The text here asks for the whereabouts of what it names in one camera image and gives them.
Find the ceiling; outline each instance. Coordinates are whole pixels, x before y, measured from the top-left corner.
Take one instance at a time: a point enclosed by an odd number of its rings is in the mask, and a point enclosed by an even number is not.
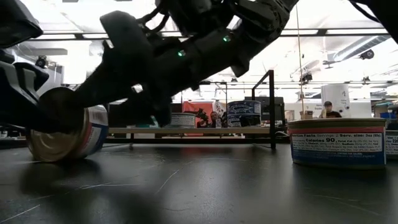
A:
[[[22,0],[30,9],[34,17],[39,21],[41,28],[46,33],[71,33],[71,32],[104,32],[100,24],[100,16],[111,11],[120,10],[130,13],[135,17],[141,17],[155,8],[154,0],[113,1],[113,0],[79,0],[75,3],[64,3],[62,0]],[[291,12],[290,21],[286,29],[320,29],[320,28],[376,28],[380,24],[370,21],[358,12],[348,1],[342,0],[301,0],[298,4],[298,25],[296,8]],[[155,27],[162,16],[156,16],[147,25]],[[233,26],[238,18],[231,21]],[[169,20],[164,31],[176,31],[175,24]],[[366,40],[364,37],[301,37],[300,47],[297,37],[281,37],[264,49],[251,61],[250,70],[247,74],[238,78],[238,82],[246,83],[245,88],[250,88],[250,83],[257,82],[267,70],[275,70],[276,82],[299,81],[301,71],[311,71],[314,82],[345,82],[361,81],[363,77],[369,76],[371,81],[396,80],[398,78],[398,45],[390,38],[377,42],[377,40]],[[45,41],[27,42],[21,46],[23,54],[29,54],[37,49],[67,49],[71,41]],[[356,52],[358,48],[367,46],[375,53],[371,60],[361,60],[358,54],[341,62],[330,65],[326,69],[324,61],[334,62],[335,54],[343,54],[347,51]],[[92,41],[90,44],[90,60],[87,70],[94,69],[100,63],[102,49],[100,41]],[[51,60],[63,63],[68,60],[66,55],[53,55]],[[231,69],[226,69],[213,75],[209,80],[214,82],[229,82],[234,77]],[[316,93],[319,85],[307,85],[305,91]],[[276,94],[286,98],[297,98],[295,94],[299,85],[277,85]],[[380,92],[387,85],[371,85],[371,91]],[[200,98],[222,98],[222,90],[214,90],[218,87],[202,88]],[[198,92],[187,91],[184,95],[194,97]],[[240,97],[241,90],[229,91],[232,98]]]

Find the dark shirt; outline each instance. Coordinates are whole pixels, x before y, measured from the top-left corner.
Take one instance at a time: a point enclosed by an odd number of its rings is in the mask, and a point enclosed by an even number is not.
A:
[[[341,118],[341,115],[337,111],[331,111],[326,113],[326,118]]]

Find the man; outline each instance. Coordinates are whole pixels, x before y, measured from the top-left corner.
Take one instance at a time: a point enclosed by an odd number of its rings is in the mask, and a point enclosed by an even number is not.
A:
[[[326,118],[341,118],[341,115],[337,111],[333,111],[333,107],[330,101],[326,101],[325,104],[323,104],[325,107],[326,111]]]

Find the can lid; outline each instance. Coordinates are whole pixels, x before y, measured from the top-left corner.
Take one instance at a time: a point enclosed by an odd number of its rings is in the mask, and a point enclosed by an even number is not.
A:
[[[84,110],[71,110],[64,107],[64,98],[73,90],[68,88],[54,88],[45,92],[39,99],[39,105],[62,124],[73,127],[69,134],[41,133],[30,130],[27,132],[29,149],[34,157],[40,161],[55,162],[66,159],[78,147],[84,138],[81,131],[84,125]]]

